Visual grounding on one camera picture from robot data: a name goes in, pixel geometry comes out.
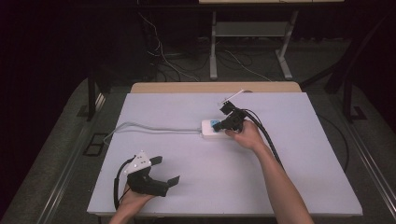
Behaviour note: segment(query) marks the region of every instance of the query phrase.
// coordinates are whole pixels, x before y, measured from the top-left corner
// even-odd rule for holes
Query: white device
[[[223,130],[216,132],[213,125],[219,123],[218,119],[202,120],[202,137],[203,138],[230,138]]]
[[[148,155],[146,155],[146,152],[141,151],[136,155],[134,160],[129,163],[128,167],[124,170],[124,173],[128,175],[133,172],[143,170],[149,166],[151,166],[151,161],[149,160]]]

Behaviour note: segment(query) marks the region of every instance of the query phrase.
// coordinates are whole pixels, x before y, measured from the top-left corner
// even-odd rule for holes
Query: wooden table edge
[[[302,92],[296,82],[138,82],[131,93]]]

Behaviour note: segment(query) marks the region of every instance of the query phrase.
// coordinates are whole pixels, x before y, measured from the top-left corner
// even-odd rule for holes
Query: gray carpet
[[[224,40],[219,43],[218,55],[218,81],[264,81],[262,77],[251,74],[233,60],[233,57],[223,51],[234,52],[241,62],[247,67],[260,73],[273,81],[284,80],[277,64],[274,50],[280,46],[276,40],[262,40],[258,43],[249,43],[237,47],[233,41]],[[315,43],[313,41],[300,41],[290,43],[286,53],[294,81],[301,82],[314,74],[326,69],[335,63],[345,52],[347,41],[331,40]],[[198,76],[202,81],[209,81],[209,64],[205,62],[208,49],[203,49],[198,57],[188,59],[169,60],[181,67],[189,76]],[[157,81],[171,81],[178,79],[177,74],[167,66],[160,66],[164,72],[159,73]],[[317,111],[323,129],[327,134],[335,155],[340,164],[346,163],[346,146],[342,135],[334,128],[340,129],[349,145],[350,159],[346,176],[355,190],[363,208],[362,217],[314,217],[316,223],[394,223],[391,212],[387,208],[379,193],[375,182],[367,171],[358,153],[358,146],[348,131],[343,118],[339,116],[340,94],[328,95],[323,91],[327,78],[314,83],[305,89]],[[193,81],[188,77],[181,77],[182,81]],[[99,157],[83,156],[81,152],[88,145],[94,133],[109,133],[116,125],[129,86],[114,86],[112,92],[106,94],[106,100],[91,122],[79,117],[78,112],[87,104],[87,83],[84,81],[76,89],[66,105],[63,114],[54,127],[40,155],[32,167],[29,175],[23,182],[12,205],[8,208],[1,223],[98,223],[98,217],[86,212],[90,201],[96,178],[100,172],[106,147]],[[367,101],[359,89],[353,91],[353,105],[359,106],[367,120],[357,120],[353,127],[358,131],[364,144],[372,153],[375,162],[395,189],[396,171],[396,136],[384,120]],[[68,161],[73,161],[72,166],[66,166]],[[61,190],[59,200],[50,204],[52,209],[49,215],[40,218],[41,212],[46,208],[46,203],[51,191],[59,186],[60,176],[69,176],[64,183],[65,189]],[[102,218],[102,223],[107,223],[108,217]],[[136,222],[147,223],[153,220],[138,219]],[[159,218],[156,223],[272,223],[272,220],[262,218]]]

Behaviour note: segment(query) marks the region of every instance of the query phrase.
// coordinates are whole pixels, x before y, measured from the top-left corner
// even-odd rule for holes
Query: white tabletop
[[[218,103],[230,93],[131,93],[118,125],[134,121],[153,127],[199,128],[203,119],[224,119]],[[242,93],[232,99],[254,111],[270,134],[287,174],[316,216],[359,216],[361,205],[336,159],[305,93]],[[150,176],[180,175],[165,198],[148,202],[140,216],[265,217],[274,212],[254,154],[230,139],[207,140],[197,133],[147,133],[136,127],[113,136],[88,212],[115,212],[113,180],[140,150],[163,156]],[[120,192],[126,181],[121,175]]]

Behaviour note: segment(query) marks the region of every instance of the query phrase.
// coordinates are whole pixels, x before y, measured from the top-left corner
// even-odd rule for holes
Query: cord
[[[122,166],[120,167],[119,171],[117,172],[116,178],[114,178],[114,188],[113,188],[113,200],[114,200],[114,207],[116,208],[116,210],[119,208],[120,206],[120,200],[121,198],[125,195],[125,193],[128,191],[126,190],[123,194],[122,197],[119,199],[119,183],[120,183],[120,174],[122,169],[124,168],[124,166],[126,166],[126,164],[130,163],[131,161],[134,160],[136,156],[134,156],[133,158],[125,161]]]
[[[108,134],[104,139],[103,142],[106,145],[109,145],[109,143],[106,141],[108,137],[110,137],[112,134],[118,132],[121,129],[124,129],[126,127],[130,127],[130,126],[136,126],[142,129],[147,129],[147,130],[151,130],[154,132],[174,132],[174,133],[200,133],[201,132],[201,128],[196,128],[196,129],[179,129],[179,128],[168,128],[168,127],[150,127],[147,125],[143,125],[143,124],[139,124],[133,121],[129,121],[129,122],[123,122],[121,125],[119,125],[118,127],[116,127],[113,132],[111,132],[110,134]]]
[[[258,73],[256,73],[256,72],[253,72],[253,71],[251,71],[250,69],[248,69],[248,68],[246,68],[230,51],[228,51],[228,50],[224,50],[225,52],[227,52],[227,53],[229,53],[229,54],[231,54],[231,56],[233,56],[235,59],[236,59],[236,61],[243,67],[243,68],[245,68],[245,70],[247,70],[248,72],[250,72],[250,73],[252,73],[252,74],[254,74],[254,75],[257,75],[257,76],[259,76],[259,77],[263,77],[263,78],[265,78],[265,79],[267,79],[268,81],[271,81],[272,82],[272,80],[271,79],[269,79],[268,77],[265,77],[265,76],[263,76],[263,75],[260,75],[260,74],[258,74]]]
[[[196,68],[190,68],[190,69],[184,68],[184,67],[182,67],[182,66],[180,66],[179,64],[176,64],[176,63],[172,63],[172,62],[170,62],[170,63],[173,64],[174,66],[179,67],[181,70],[188,71],[188,72],[195,72],[195,71],[199,71],[199,70],[203,69],[205,67],[205,65],[207,64],[208,60],[209,60],[209,55],[207,55],[205,57],[205,61],[204,61],[204,63],[202,65],[200,65],[200,66],[198,66]]]
[[[219,61],[219,63],[221,63],[224,67],[235,70],[235,71],[240,71],[240,70],[244,70],[243,67],[238,66],[236,67],[231,67],[230,65],[226,64],[223,60],[228,61],[226,58],[224,58],[223,56],[221,56],[221,54],[216,54],[216,59]]]
[[[279,156],[277,155],[277,152],[276,152],[275,146],[274,146],[274,144],[273,144],[273,142],[271,140],[271,137],[268,134],[268,132],[265,130],[264,126],[262,126],[261,123],[258,122],[253,116],[251,116],[247,111],[244,111],[244,112],[247,115],[247,117],[250,118],[251,121],[253,121],[257,125],[257,127],[260,129],[260,131],[262,131],[262,133],[265,136],[265,139],[267,139],[268,145],[271,148],[271,151],[272,151],[275,159],[277,160],[279,165],[283,168],[282,161],[280,160]]]
[[[345,144],[345,146],[346,146],[346,163],[344,164],[343,170],[344,170],[344,173],[345,173],[345,172],[347,171],[347,167],[348,167],[348,165],[349,165],[349,145],[348,145],[348,143],[347,143],[347,139],[346,139],[346,137],[344,136],[344,134],[341,132],[341,130],[340,130],[334,123],[332,123],[329,119],[324,118],[324,117],[321,116],[320,114],[317,114],[317,116],[318,116],[318,118],[321,118],[321,119],[323,119],[323,120],[326,120],[328,123],[330,123],[330,124],[334,127],[334,129],[335,129],[337,132],[339,132],[339,133],[341,134],[341,137],[342,137],[343,140],[344,140],[344,144]]]
[[[233,55],[231,55],[229,52],[227,52],[227,50],[224,50],[224,52],[225,53],[227,53],[227,55],[230,55],[231,57],[233,56],[233,55],[235,55],[235,54],[238,54],[238,55],[241,55],[241,56],[245,56],[247,59],[248,59],[248,62],[247,63],[245,63],[245,62],[242,62],[242,60],[240,60],[240,59],[238,59],[238,61],[236,61],[235,60],[235,57],[232,57],[231,59],[228,59],[228,58],[225,58],[225,57],[223,57],[221,54],[217,54],[217,56],[219,57],[219,58],[221,58],[221,59],[223,59],[223,60],[225,60],[225,61],[227,61],[227,62],[229,62],[229,63],[234,63],[234,64],[237,64],[238,66],[240,66],[241,64],[242,65],[244,65],[244,66],[251,66],[251,65],[253,65],[253,59],[249,56],[249,55],[247,55],[246,53],[233,53]]]
[[[260,125],[262,125],[262,121],[260,120],[259,116],[257,116],[256,113],[254,113],[253,111],[249,110],[249,109],[243,109],[246,112],[252,113],[254,115],[254,117],[256,117],[256,119],[259,121]]]
[[[161,74],[163,75],[163,78],[165,79],[165,82],[168,82],[168,79],[166,78],[165,72],[164,72],[164,71],[161,71],[161,70],[158,69],[158,68],[157,68],[157,70],[158,70],[159,73],[161,73]]]
[[[125,194],[128,192],[128,190],[130,190],[131,188],[128,188],[127,190],[125,190],[125,192],[121,195],[121,197],[119,198],[119,203],[121,202],[123,196],[125,196]]]
[[[182,76],[192,78],[192,79],[194,79],[195,81],[199,82],[200,80],[199,80],[197,77],[189,76],[189,75],[187,75],[187,74],[185,74],[185,73],[183,73],[183,72],[177,70],[171,63],[168,62],[168,60],[166,59],[165,55],[163,54],[163,43],[161,42],[160,38],[158,37],[157,27],[156,27],[154,24],[152,24],[148,19],[146,19],[140,12],[138,12],[137,14],[138,14],[145,22],[147,22],[149,25],[151,25],[151,26],[154,28],[155,37],[156,37],[156,39],[157,39],[157,41],[158,41],[158,47],[157,47],[155,50],[158,50],[158,49],[160,50],[160,53],[161,53],[161,56],[162,56],[163,60],[164,60],[167,64],[169,64],[169,66],[171,66],[175,71],[177,71],[179,74],[181,74]],[[149,52],[149,51],[148,51],[148,54],[151,54],[152,56],[160,56],[160,55],[156,55],[155,53],[152,53],[152,52]]]
[[[172,69],[171,71],[166,71],[166,72],[176,72],[176,74],[177,74],[177,79],[172,78],[172,77],[170,77],[170,76],[169,76],[169,77],[170,77],[171,79],[173,79],[174,81],[181,82],[181,76],[180,76],[180,73],[179,73],[178,71],[176,71],[175,69],[173,69],[171,66],[169,66],[169,65],[166,64],[166,63],[159,63],[158,65],[171,68],[171,69]]]

